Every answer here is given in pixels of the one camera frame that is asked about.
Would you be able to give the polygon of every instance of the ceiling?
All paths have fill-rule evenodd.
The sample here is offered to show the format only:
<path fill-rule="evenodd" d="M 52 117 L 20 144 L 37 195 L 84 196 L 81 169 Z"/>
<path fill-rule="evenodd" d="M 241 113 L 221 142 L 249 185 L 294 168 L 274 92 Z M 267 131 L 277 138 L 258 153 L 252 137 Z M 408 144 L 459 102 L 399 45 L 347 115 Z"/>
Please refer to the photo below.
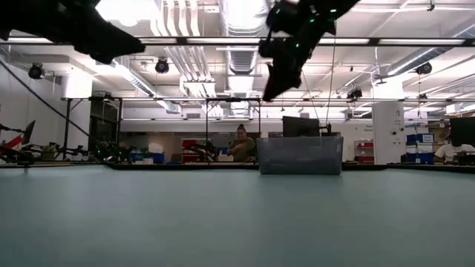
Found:
<path fill-rule="evenodd" d="M 475 17 L 473 16 L 475 2 L 468 0 L 435 0 L 436 9 L 432 12 L 426 10 L 405 11 L 429 8 L 429 2 L 429 0 L 361 0 L 352 11 L 337 21 L 337 37 L 451 37 L 453 29 L 457 26 L 467 23 L 470 19 L 475 24 Z M 404 12 L 394 12 L 395 9 L 399 8 Z M 222 36 L 218 0 L 199 0 L 198 10 L 198 25 L 201 35 Z M 176 8 L 175 14 L 175 27 L 178 29 L 178 8 Z M 111 22 L 134 36 L 154 35 L 150 28 L 150 21 L 147 18 L 139 21 L 133 27 L 126 27 L 118 20 L 111 20 Z M 124 78 L 113 73 L 104 72 L 103 69 L 96 66 L 94 60 L 75 52 L 72 47 L 12 46 L 12 49 L 23 56 L 69 56 L 74 62 L 79 63 L 78 66 L 87 68 L 94 75 L 94 90 L 107 90 L 116 96 L 143 97 Z M 337 97 L 338 95 L 335 92 L 345 94 L 344 86 L 356 78 L 361 71 L 371 66 L 390 65 L 416 50 L 418 50 L 417 47 L 379 47 L 377 49 L 374 47 L 317 47 L 312 58 L 304 66 L 302 86 L 288 91 L 283 97 L 300 98 L 309 96 L 309 92 L 317 97 L 328 97 L 329 94 L 332 97 Z M 215 80 L 216 92 L 224 92 L 229 88 L 225 52 L 217 51 L 216 47 L 205 46 L 204 53 L 212 78 Z M 424 90 L 445 85 L 475 73 L 475 59 L 466 60 L 465 63 L 456 67 L 450 67 L 473 55 L 473 48 L 455 48 L 430 60 L 433 65 L 431 74 L 421 77 L 415 73 L 401 75 L 404 94 L 406 96 L 417 96 L 419 92 Z M 159 88 L 162 95 L 183 96 L 183 92 L 179 89 L 182 75 L 174 66 L 172 60 L 168 60 L 170 71 L 167 74 L 158 74 L 154 70 L 159 57 L 168 57 L 165 48 L 149 46 L 144 53 L 130 55 L 130 65 L 128 67 L 141 76 L 141 79 Z M 268 78 L 265 62 L 268 61 L 257 60 L 252 91 L 261 92 L 265 87 Z M 369 74 L 367 79 L 363 79 L 363 82 L 359 83 L 358 86 L 362 89 L 364 96 L 371 97 Z M 475 90 L 475 82 L 463 87 L 441 91 L 434 97 L 446 98 L 461 93 L 464 93 L 464 96 L 470 96 L 472 90 Z M 153 104 L 143 104 L 141 106 L 146 107 L 148 105 Z M 308 105 L 308 103 L 297 103 L 297 105 Z"/>

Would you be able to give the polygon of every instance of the column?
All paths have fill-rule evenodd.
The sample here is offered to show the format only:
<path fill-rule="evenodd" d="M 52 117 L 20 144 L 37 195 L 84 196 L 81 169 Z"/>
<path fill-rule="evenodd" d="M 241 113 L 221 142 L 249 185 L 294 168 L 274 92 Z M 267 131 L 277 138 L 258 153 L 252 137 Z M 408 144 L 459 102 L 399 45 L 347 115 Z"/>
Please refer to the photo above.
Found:
<path fill-rule="evenodd" d="M 86 73 L 72 73 L 62 77 L 63 96 L 66 98 L 88 98 L 92 95 L 92 76 Z M 91 117 L 90 101 L 72 101 L 70 121 L 76 123 L 82 130 L 89 134 Z M 89 138 L 75 126 L 69 124 L 68 147 L 76 148 L 82 145 L 88 147 Z"/>
<path fill-rule="evenodd" d="M 388 79 L 386 84 L 373 85 L 377 99 L 403 99 L 402 82 Z M 373 133 L 375 164 L 400 163 L 406 153 L 403 102 L 373 104 Z"/>

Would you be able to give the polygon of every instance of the table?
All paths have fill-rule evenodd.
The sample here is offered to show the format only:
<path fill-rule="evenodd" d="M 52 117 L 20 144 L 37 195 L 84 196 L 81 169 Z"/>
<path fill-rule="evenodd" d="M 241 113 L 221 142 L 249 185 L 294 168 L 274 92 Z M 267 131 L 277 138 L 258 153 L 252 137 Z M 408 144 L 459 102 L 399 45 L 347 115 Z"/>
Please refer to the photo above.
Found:
<path fill-rule="evenodd" d="M 0 266 L 475 266 L 475 179 L 0 170 Z"/>

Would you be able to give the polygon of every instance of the olive shirt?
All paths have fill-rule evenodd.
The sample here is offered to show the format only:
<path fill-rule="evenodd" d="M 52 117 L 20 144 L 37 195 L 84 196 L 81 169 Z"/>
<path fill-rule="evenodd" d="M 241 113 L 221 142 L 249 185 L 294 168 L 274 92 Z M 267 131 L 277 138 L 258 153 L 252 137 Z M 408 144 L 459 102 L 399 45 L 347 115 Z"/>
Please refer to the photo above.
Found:
<path fill-rule="evenodd" d="M 247 137 L 245 140 L 235 140 L 230 146 L 229 149 L 233 149 L 236 145 L 244 143 L 244 147 L 236 151 L 234 155 L 235 162 L 246 162 L 249 160 L 249 154 L 251 150 L 254 148 L 254 140 L 252 138 Z"/>

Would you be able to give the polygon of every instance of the security camera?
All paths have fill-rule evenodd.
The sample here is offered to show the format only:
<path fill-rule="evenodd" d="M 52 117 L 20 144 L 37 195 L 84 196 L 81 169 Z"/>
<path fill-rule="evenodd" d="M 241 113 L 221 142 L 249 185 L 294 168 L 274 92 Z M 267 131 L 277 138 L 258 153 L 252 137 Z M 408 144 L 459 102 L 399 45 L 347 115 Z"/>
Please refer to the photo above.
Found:
<path fill-rule="evenodd" d="M 30 70 L 28 71 L 28 76 L 31 79 L 44 79 L 46 77 L 45 69 L 43 69 L 43 64 L 41 63 L 33 63 Z"/>
<path fill-rule="evenodd" d="M 169 66 L 167 62 L 167 58 L 159 58 L 158 63 L 155 65 L 155 70 L 157 73 L 164 74 L 168 73 L 169 71 Z"/>

